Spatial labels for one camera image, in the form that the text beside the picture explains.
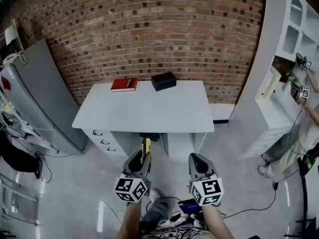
patterned shirt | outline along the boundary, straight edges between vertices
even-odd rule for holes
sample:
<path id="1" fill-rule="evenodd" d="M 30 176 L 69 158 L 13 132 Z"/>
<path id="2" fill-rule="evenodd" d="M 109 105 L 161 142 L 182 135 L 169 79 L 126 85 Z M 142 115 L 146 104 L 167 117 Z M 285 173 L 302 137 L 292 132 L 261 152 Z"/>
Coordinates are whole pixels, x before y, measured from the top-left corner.
<path id="1" fill-rule="evenodd" d="M 157 227 L 142 239 L 215 239 L 207 230 L 185 224 L 173 228 Z"/>

baseboard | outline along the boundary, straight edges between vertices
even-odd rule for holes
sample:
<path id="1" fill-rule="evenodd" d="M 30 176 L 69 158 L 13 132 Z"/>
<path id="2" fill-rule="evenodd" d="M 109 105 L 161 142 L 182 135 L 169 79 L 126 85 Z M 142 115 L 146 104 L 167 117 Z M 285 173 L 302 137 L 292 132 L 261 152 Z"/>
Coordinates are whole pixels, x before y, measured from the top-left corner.
<path id="1" fill-rule="evenodd" d="M 228 123 L 235 108 L 234 104 L 210 104 L 214 124 Z"/>

sneaker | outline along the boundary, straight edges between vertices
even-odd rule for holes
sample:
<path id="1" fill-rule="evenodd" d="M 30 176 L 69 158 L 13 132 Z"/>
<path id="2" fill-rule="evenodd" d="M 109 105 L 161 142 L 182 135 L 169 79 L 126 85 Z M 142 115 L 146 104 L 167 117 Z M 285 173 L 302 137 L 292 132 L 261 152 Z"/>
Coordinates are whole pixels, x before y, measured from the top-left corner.
<path id="1" fill-rule="evenodd" d="M 271 178 L 271 176 L 267 173 L 267 168 L 265 167 L 265 166 L 258 166 L 258 172 L 261 174 L 261 175 L 263 175 L 263 176 L 265 176 L 265 177 L 267 177 L 267 178 Z"/>
<path id="2" fill-rule="evenodd" d="M 155 202 L 156 199 L 159 199 L 160 195 L 156 189 L 150 189 L 150 200 L 152 203 Z"/>
<path id="3" fill-rule="evenodd" d="M 269 164 L 269 160 L 271 159 L 271 157 L 267 153 L 263 153 L 261 157 Z"/>

desk drawer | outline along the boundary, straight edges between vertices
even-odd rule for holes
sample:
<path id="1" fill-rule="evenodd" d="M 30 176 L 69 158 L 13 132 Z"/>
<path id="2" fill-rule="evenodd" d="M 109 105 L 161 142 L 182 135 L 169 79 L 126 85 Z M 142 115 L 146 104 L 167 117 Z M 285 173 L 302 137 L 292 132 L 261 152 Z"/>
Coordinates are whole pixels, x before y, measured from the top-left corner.
<path id="1" fill-rule="evenodd" d="M 255 151 L 255 152 L 245 152 L 243 156 L 245 157 L 255 157 L 255 156 L 260 156 L 262 154 L 264 154 L 264 151 Z"/>
<path id="2" fill-rule="evenodd" d="M 98 145 L 98 148 L 104 153 L 124 153 L 121 147 L 115 147 L 111 145 L 105 145 L 105 146 Z"/>
<path id="3" fill-rule="evenodd" d="M 113 147 L 117 149 L 122 149 L 121 146 L 116 142 L 115 139 L 109 139 L 109 138 L 91 138 L 92 142 L 94 142 L 98 147 Z"/>
<path id="4" fill-rule="evenodd" d="M 259 141 L 278 141 L 284 134 L 281 133 L 272 133 L 272 134 L 267 134 L 262 139 Z"/>
<path id="5" fill-rule="evenodd" d="M 88 137 L 92 138 L 107 138 L 114 139 L 111 131 L 107 130 L 94 130 L 94 129 L 83 129 Z"/>
<path id="6" fill-rule="evenodd" d="M 257 142 L 252 146 L 252 149 L 259 149 L 259 148 L 270 148 L 276 142 L 275 141 L 267 141 L 267 142 Z"/>
<path id="7" fill-rule="evenodd" d="M 289 129 L 290 129 L 289 127 L 270 129 L 270 130 L 265 132 L 265 134 L 263 135 L 263 138 L 282 136 L 285 133 L 287 133 L 289 131 Z"/>

brick wall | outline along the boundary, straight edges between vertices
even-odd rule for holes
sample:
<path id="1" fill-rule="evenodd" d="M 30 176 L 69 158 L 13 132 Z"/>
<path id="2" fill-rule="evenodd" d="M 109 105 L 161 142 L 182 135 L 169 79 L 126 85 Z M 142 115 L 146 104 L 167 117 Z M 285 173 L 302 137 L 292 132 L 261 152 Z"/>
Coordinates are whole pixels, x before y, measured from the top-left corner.
<path id="1" fill-rule="evenodd" d="M 45 38 L 80 104 L 94 83 L 172 71 L 235 103 L 259 39 L 263 0 L 12 0 L 28 45 Z"/>

